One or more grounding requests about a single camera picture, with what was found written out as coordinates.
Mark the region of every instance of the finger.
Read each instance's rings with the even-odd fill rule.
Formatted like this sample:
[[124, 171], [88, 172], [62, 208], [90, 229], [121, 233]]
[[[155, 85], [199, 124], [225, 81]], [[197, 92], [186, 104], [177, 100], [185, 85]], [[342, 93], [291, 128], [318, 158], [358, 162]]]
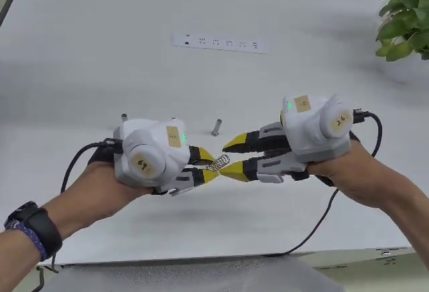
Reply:
[[219, 173], [239, 181], [259, 180], [264, 183], [281, 183], [285, 173], [305, 172], [306, 164], [296, 161], [293, 153], [277, 157], [256, 157], [238, 161], [222, 168]]
[[279, 149], [290, 151], [281, 123], [272, 123], [258, 131], [242, 133], [223, 147], [226, 153], [260, 153]]
[[207, 184], [217, 176], [219, 176], [219, 173], [211, 170], [201, 168], [185, 168], [172, 183], [168, 184], [168, 187], [173, 189], [170, 194], [172, 196], [176, 196], [178, 194], [188, 192], [193, 188]]
[[188, 165], [210, 165], [215, 159], [214, 157], [204, 148], [189, 146], [190, 158]]

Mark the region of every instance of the electrical outlet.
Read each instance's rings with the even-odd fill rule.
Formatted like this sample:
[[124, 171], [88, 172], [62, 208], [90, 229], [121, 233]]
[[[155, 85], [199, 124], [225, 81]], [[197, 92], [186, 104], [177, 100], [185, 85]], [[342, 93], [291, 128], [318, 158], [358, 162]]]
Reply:
[[233, 38], [222, 38], [206, 34], [183, 34], [173, 33], [172, 43], [174, 46], [185, 48], [212, 49], [234, 52], [249, 52], [266, 54], [266, 45], [261, 40], [239, 40]]

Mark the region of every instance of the metal spring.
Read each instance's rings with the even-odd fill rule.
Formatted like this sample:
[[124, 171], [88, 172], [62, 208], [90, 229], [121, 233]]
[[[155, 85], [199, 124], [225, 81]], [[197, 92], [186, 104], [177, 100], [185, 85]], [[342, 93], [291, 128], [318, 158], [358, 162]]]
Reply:
[[224, 166], [228, 165], [231, 160], [228, 155], [221, 155], [218, 159], [213, 161], [210, 165], [207, 165], [205, 169], [213, 171], [217, 173], [219, 170], [224, 168]]

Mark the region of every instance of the black watch strap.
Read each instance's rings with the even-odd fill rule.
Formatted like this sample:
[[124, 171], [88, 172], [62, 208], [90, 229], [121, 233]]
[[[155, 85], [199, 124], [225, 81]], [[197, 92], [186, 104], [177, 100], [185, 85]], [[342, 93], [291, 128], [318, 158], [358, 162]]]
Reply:
[[14, 220], [21, 222], [37, 235], [48, 258], [61, 249], [62, 237], [60, 232], [49, 218], [46, 209], [38, 207], [35, 202], [28, 202], [18, 208], [7, 218], [6, 223]]

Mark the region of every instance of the black cable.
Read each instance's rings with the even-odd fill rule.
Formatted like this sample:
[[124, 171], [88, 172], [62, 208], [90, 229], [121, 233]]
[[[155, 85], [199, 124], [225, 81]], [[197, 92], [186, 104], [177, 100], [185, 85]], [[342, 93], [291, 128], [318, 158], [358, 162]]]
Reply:
[[[67, 186], [67, 182], [68, 182], [68, 178], [70, 177], [70, 174], [72, 172], [72, 169], [74, 167], [74, 165], [76, 165], [76, 162], [79, 160], [80, 156], [87, 150], [91, 149], [91, 148], [97, 148], [97, 147], [109, 147], [109, 146], [113, 146], [117, 143], [116, 139], [106, 139], [104, 141], [100, 141], [98, 143], [90, 143], [89, 145], [86, 145], [84, 147], [82, 147], [77, 153], [76, 155], [74, 155], [72, 161], [70, 162], [70, 165], [68, 165], [68, 168], [66, 170], [66, 173], [64, 174], [64, 179], [62, 180], [62, 185], [61, 185], [61, 190], [60, 190], [60, 194], [64, 193], [66, 191], [66, 186]], [[51, 262], [51, 267], [46, 267], [49, 271], [52, 271], [54, 273], [59, 273], [56, 269], [55, 269], [55, 259], [56, 259], [56, 253], [52, 256], [52, 262]]]
[[45, 286], [45, 275], [43, 267], [36, 267], [36, 270], [39, 271], [39, 285], [32, 292], [39, 292]]
[[[376, 114], [370, 113], [369, 111], [357, 110], [357, 111], [354, 111], [354, 119], [353, 119], [354, 122], [353, 123], [362, 123], [365, 120], [365, 118], [367, 118], [367, 117], [371, 117], [377, 123], [377, 130], [378, 130], [377, 131], [377, 142], [375, 143], [374, 150], [371, 154], [371, 156], [375, 157], [375, 155], [377, 155], [377, 153], [380, 149], [381, 138], [383, 137], [383, 125], [381, 124], [380, 118]], [[320, 225], [322, 225], [325, 218], [328, 216], [328, 213], [332, 207], [332, 203], [334, 202], [334, 199], [335, 199], [336, 195], [338, 195], [339, 192], [340, 192], [339, 189], [336, 189], [334, 191], [334, 193], [332, 194], [332, 196], [329, 199], [328, 206], [326, 207], [326, 210], [324, 211], [322, 217], [317, 222], [316, 226], [312, 229], [310, 234], [300, 244], [296, 245], [294, 248], [291, 248], [290, 250], [288, 250], [286, 252], [277, 253], [277, 254], [270, 254], [270, 255], [266, 255], [266, 256], [267, 257], [282, 257], [285, 255], [289, 255], [289, 254], [295, 252], [296, 250], [298, 250], [299, 248], [301, 248], [304, 244], [306, 244], [308, 242], [308, 240], [310, 240], [310, 238], [312, 238], [314, 233], [316, 233], [316, 231], [318, 230]]]

